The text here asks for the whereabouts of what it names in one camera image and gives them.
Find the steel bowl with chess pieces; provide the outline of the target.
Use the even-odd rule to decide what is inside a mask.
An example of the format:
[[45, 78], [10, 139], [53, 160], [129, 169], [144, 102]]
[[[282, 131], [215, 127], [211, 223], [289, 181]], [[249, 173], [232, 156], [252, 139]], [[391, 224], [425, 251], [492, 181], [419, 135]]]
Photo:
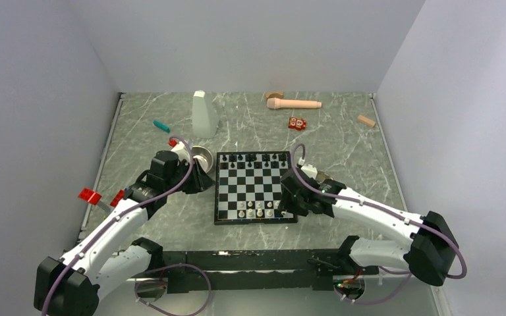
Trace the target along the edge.
[[325, 173], [323, 171], [318, 171], [317, 172], [317, 175], [315, 177], [315, 180], [317, 182], [322, 183], [322, 182], [324, 182], [327, 179], [333, 180], [333, 177], [331, 177], [330, 175], [328, 175], [327, 173]]

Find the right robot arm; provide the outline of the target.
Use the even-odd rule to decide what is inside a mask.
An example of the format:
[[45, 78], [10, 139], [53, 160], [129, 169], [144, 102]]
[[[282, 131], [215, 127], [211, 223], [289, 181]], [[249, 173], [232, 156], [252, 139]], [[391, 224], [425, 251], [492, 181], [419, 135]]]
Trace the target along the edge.
[[315, 175], [311, 165], [290, 168], [280, 179], [283, 194], [279, 209], [301, 217], [317, 214], [354, 221], [384, 236], [384, 240], [349, 236], [336, 257], [341, 271], [388, 267], [432, 286], [466, 276], [459, 245], [442, 215], [390, 208], [336, 180], [317, 182]]

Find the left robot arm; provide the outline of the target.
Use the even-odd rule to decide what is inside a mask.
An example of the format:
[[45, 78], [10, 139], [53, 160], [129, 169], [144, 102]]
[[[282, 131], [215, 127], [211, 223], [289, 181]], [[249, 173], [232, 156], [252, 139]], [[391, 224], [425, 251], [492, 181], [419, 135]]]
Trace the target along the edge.
[[192, 156], [180, 136], [176, 145], [158, 151], [151, 166], [123, 190], [117, 205], [83, 241], [59, 259], [46, 257], [38, 266], [34, 307], [42, 315], [93, 315], [102, 299], [126, 280], [167, 269], [186, 268], [164, 258], [163, 247], [139, 238], [119, 255], [121, 243], [149, 221], [174, 193], [206, 191], [213, 180]]

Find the black and white chessboard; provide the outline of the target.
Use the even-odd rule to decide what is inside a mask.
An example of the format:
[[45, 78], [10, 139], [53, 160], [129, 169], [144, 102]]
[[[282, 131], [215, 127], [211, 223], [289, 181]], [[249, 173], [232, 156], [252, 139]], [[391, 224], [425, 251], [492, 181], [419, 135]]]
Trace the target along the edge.
[[287, 224], [297, 216], [279, 210], [281, 177], [290, 169], [289, 151], [218, 152], [213, 223]]

